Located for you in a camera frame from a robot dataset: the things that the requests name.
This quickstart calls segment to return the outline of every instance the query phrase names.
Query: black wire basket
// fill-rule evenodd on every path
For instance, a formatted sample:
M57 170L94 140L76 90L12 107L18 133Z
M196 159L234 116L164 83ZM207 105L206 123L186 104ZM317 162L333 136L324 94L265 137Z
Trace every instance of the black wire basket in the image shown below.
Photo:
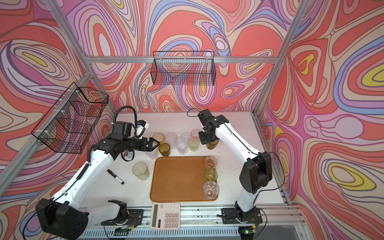
M34 129L32 135L54 152L80 154L107 104L106 93L77 87L41 134L36 136Z
M215 85L213 51L154 51L153 85Z

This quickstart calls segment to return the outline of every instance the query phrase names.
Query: orange tray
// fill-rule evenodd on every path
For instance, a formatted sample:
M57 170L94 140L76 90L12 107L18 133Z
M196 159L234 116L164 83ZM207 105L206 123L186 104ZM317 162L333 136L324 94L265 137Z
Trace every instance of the orange tray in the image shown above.
M150 198L153 202L208 200L203 194L206 156L159 157L153 171Z

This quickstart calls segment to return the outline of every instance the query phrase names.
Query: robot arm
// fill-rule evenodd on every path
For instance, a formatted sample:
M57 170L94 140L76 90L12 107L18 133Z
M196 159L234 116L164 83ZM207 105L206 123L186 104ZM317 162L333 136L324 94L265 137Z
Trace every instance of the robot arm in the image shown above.
M252 213L258 193L272 180L271 157L267 152L261 153L247 143L222 115L212 116L208 109L198 114L203 131L199 132L202 144L222 140L243 162L239 180L243 186L235 208L240 221Z
M44 232L68 240L77 239L88 227L112 220L124 225L128 219L127 205L118 200L92 208L80 208L90 188L103 171L124 151L152 151L160 143L141 137L148 124L140 120L135 137L130 137L133 124L114 122L114 130L88 151L87 161L51 199L36 205L37 216Z

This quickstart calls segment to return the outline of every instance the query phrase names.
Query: colorful patterned wall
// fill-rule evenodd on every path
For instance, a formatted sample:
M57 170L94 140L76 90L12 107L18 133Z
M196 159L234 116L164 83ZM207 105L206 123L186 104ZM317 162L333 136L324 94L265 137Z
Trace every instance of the colorful patterned wall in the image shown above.
M151 64L97 63L93 69L119 108L137 111L252 111L272 64L230 63L226 76L216 74L214 86L153 85Z
M296 1L103 1L61 6L91 56L213 50L216 56L276 56ZM271 64L218 64L215 86L152 86L151 64L94 64L118 108L138 111L251 111Z
M43 1L0 2L0 174L63 91L84 73ZM103 112L88 143L108 132L112 114ZM50 198L85 161L85 153L38 148L0 197L0 239L23 239L21 231L40 198ZM37 217L28 240L46 239Z
M314 0L258 111L315 239L384 239L384 2Z

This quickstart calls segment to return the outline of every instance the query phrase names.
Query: black marker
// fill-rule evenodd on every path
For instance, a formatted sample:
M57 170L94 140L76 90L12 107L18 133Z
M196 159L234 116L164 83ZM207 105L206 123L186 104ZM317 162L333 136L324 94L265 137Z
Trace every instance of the black marker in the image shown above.
M109 174L111 174L112 177L114 177L117 181L119 181L119 183L124 184L124 181L121 180L121 179L120 179L114 172L112 172L112 171L109 170L109 169L107 169L107 172L108 172Z

